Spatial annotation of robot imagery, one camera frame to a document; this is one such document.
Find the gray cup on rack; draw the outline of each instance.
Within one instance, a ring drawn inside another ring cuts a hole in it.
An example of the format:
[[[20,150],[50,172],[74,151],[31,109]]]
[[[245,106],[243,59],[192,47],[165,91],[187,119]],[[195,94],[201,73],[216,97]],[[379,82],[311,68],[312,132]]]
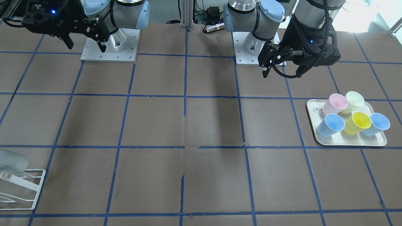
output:
[[[28,166],[28,158],[13,151],[0,149],[0,174],[11,173],[19,176]]]

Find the plastic cup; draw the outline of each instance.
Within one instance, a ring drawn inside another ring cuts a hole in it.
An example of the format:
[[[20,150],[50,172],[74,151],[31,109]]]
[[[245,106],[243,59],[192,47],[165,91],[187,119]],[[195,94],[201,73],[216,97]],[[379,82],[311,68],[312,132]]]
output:
[[[345,128],[345,122],[336,114],[328,114],[318,125],[317,132],[323,137],[330,137]]]
[[[324,106],[322,107],[322,112],[325,115],[328,114],[338,114],[340,111],[346,109],[348,107],[348,100],[338,94],[334,93],[328,98],[325,102]]]
[[[28,158],[16,152],[0,149],[0,174],[19,176],[28,166]]]
[[[365,136],[372,136],[381,131],[387,130],[390,128],[390,121],[383,114],[373,113],[370,116],[371,126],[368,129],[363,130],[361,133]]]
[[[355,112],[346,120],[344,132],[348,135],[357,134],[365,129],[370,128],[371,119],[363,112]]]
[[[342,111],[340,111],[343,114],[349,114],[350,112],[360,108],[361,106],[364,105],[364,98],[360,93],[355,92],[355,91],[349,91],[345,95],[346,99],[348,100],[348,107]]]

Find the blue cup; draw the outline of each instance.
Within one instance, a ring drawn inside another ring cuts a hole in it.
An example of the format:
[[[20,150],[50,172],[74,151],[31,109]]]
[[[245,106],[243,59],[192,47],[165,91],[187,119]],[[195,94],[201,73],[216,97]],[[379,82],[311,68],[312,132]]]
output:
[[[317,127],[317,132],[323,137],[330,137],[345,128],[345,122],[337,114],[327,114]]]
[[[361,132],[365,136],[373,136],[374,134],[389,129],[391,126],[390,121],[383,114],[373,113],[370,116],[370,119],[370,128],[365,129]]]

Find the yellow cup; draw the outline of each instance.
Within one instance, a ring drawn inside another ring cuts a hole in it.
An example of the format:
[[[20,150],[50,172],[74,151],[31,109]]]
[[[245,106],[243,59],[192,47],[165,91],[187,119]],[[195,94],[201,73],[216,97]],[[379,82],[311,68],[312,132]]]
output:
[[[343,131],[348,135],[354,135],[370,128],[370,126],[370,117],[365,113],[358,111],[353,113],[352,116],[346,120]]]

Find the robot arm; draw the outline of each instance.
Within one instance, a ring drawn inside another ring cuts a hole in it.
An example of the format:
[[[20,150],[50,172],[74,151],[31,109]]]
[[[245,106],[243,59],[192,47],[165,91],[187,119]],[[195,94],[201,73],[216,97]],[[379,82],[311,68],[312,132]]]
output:
[[[333,65],[340,59],[332,19],[345,2],[300,0],[279,44],[272,43],[271,39],[282,21],[284,9],[275,0],[261,0],[259,3],[254,0],[229,0],[224,6],[225,27],[227,31],[249,31],[256,39],[251,42],[264,42],[261,52],[258,48],[255,54],[258,54],[259,65],[264,68],[264,78],[271,68],[283,77],[300,78],[314,66]],[[253,54],[250,49],[254,46],[249,45],[246,50]],[[288,76],[276,68],[285,60],[299,65],[296,75]]]
[[[105,42],[118,28],[145,29],[148,26],[149,2],[85,0],[82,5],[80,0],[6,0],[0,5],[0,17],[12,27],[56,36],[69,49],[74,46],[69,34],[81,33],[95,40],[105,52]]]

